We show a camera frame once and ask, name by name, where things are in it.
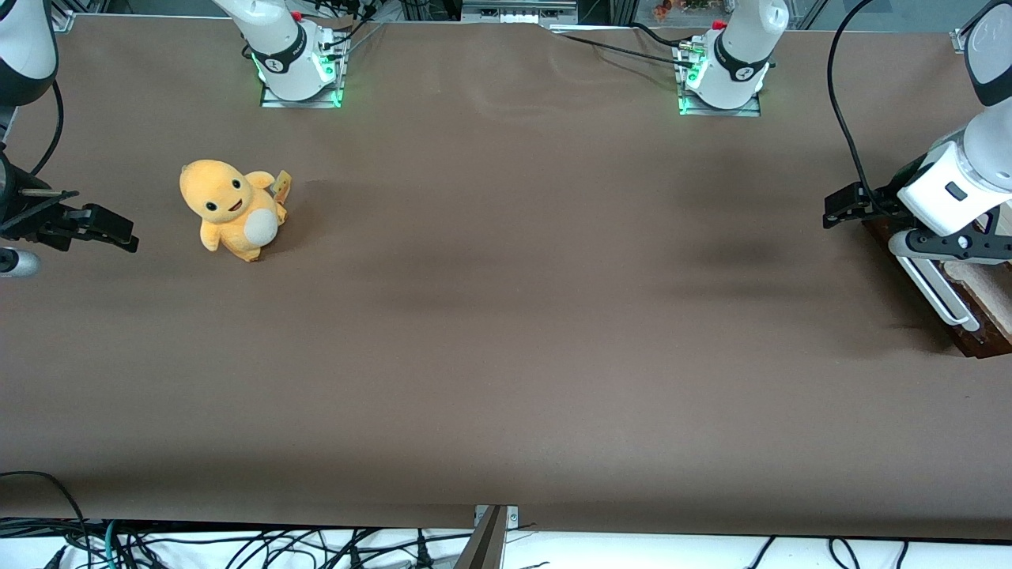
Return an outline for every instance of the white belly patch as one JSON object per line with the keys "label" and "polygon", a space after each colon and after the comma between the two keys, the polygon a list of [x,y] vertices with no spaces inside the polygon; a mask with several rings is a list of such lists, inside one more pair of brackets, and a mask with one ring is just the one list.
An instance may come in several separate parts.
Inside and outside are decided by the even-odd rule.
{"label": "white belly patch", "polygon": [[246,240],[262,247],[274,240],[277,235],[277,216],[270,210],[254,210],[246,218],[246,225],[243,227]]}

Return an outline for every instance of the yellow plush toy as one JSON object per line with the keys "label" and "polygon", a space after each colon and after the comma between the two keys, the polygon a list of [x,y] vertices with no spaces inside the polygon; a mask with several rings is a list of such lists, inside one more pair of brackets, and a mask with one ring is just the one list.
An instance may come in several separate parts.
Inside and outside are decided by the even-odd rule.
{"label": "yellow plush toy", "polygon": [[244,176],[218,160],[197,160],[179,175],[183,199],[203,220],[203,246],[217,251],[222,243],[244,261],[259,259],[260,247],[274,240],[288,215],[283,204],[290,187],[283,170],[276,180],[267,172]]}

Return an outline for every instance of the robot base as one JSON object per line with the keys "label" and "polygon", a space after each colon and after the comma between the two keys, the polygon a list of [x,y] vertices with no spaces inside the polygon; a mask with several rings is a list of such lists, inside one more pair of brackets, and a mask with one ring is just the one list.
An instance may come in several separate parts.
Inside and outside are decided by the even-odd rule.
{"label": "robot base", "polygon": [[260,82],[263,83],[263,91],[260,93],[260,106],[265,108],[340,108],[344,101],[344,80],[348,73],[348,53],[351,50],[351,40],[347,39],[348,33],[332,31],[323,28],[325,40],[338,44],[327,51],[318,54],[318,62],[322,76],[330,76],[333,79],[325,85],[320,92],[308,99],[301,101],[285,100],[274,94],[267,88],[263,76],[260,75]]}
{"label": "robot base", "polygon": [[678,112],[679,114],[700,114],[706,116],[759,116],[759,95],[752,95],[749,102],[744,106],[732,110],[713,108],[699,98],[695,92],[690,90],[686,83],[689,77],[698,73],[700,58],[702,57],[702,35],[692,37],[691,42],[682,42],[677,48],[671,49],[671,55],[675,61],[684,61],[693,64],[694,67],[675,67],[675,80],[678,83]]}

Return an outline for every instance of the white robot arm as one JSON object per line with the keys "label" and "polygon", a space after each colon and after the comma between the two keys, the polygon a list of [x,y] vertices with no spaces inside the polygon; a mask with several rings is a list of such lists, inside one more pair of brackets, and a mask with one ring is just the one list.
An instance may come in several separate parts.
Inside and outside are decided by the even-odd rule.
{"label": "white robot arm", "polygon": [[789,20],[783,0],[742,0],[726,28],[693,38],[703,45],[702,64],[686,87],[714,108],[743,106],[762,89],[770,55]]}
{"label": "white robot arm", "polygon": [[0,0],[0,106],[28,104],[57,76],[50,0]]}
{"label": "white robot arm", "polygon": [[900,200],[931,231],[952,235],[1012,199],[1012,3],[992,2],[966,26],[966,69],[989,108],[938,141]]}
{"label": "white robot arm", "polygon": [[992,0],[964,29],[966,69],[988,108],[870,196],[858,182],[827,197],[824,227],[889,217],[899,257],[1012,259],[1012,239],[995,233],[999,207],[1012,199],[1012,0]]}
{"label": "white robot arm", "polygon": [[[0,105],[28,104],[56,89],[57,46],[50,23],[50,0],[0,0]],[[24,239],[66,251],[73,240],[101,241],[137,251],[134,223],[101,206],[76,209],[64,204],[77,191],[53,189],[35,177],[56,147],[25,171],[11,164],[0,143],[0,238]],[[0,277],[28,276],[38,270],[30,252],[0,247]]]}
{"label": "white robot arm", "polygon": [[267,87],[279,98],[301,101],[335,79],[321,61],[334,54],[333,30],[296,21],[280,0],[214,0],[239,26]]}

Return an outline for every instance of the table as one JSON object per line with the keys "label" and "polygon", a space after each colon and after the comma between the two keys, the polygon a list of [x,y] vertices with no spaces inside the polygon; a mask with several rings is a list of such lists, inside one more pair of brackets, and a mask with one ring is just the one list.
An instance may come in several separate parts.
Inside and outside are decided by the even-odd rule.
{"label": "table", "polygon": [[[106,518],[1007,537],[1012,360],[821,228],[855,179],[829,39],[785,34],[746,119],[536,26],[389,25],[320,111],[257,107],[228,20],[78,18],[43,177],[141,249],[0,282],[0,464]],[[944,34],[848,35],[837,81],[872,180],[979,111]],[[12,161],[53,124],[23,108]],[[200,158],[293,176],[261,262],[200,246]],[[23,484],[0,514],[67,514]]]}

